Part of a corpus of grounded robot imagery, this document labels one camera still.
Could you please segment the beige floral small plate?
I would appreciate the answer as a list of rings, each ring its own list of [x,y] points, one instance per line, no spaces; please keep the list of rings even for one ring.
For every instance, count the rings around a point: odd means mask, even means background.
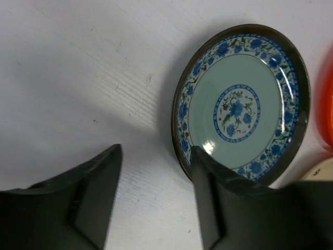
[[[305,173],[300,181],[332,181],[333,180],[333,159],[328,158],[321,161],[307,173]]]

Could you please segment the orange round plate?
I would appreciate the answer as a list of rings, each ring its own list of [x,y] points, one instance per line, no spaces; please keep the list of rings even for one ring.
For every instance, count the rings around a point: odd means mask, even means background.
[[[324,148],[332,152],[332,44],[321,61],[315,87],[317,131]]]

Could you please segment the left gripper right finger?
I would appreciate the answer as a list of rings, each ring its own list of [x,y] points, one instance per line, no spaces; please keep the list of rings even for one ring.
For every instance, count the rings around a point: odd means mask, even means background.
[[[272,189],[198,146],[191,163],[204,249],[332,249],[332,182]]]

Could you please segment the blue floral round plate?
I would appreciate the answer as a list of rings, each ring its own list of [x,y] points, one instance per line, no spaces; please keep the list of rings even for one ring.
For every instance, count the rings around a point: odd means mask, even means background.
[[[171,134],[191,177],[198,146],[237,174],[270,185],[293,161],[306,132],[311,88],[305,63],[281,32],[241,24],[206,41],[174,94]]]

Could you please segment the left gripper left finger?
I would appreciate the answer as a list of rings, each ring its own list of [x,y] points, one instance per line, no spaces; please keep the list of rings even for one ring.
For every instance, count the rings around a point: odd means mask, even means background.
[[[115,144],[27,189],[1,191],[1,249],[104,249],[122,159]]]

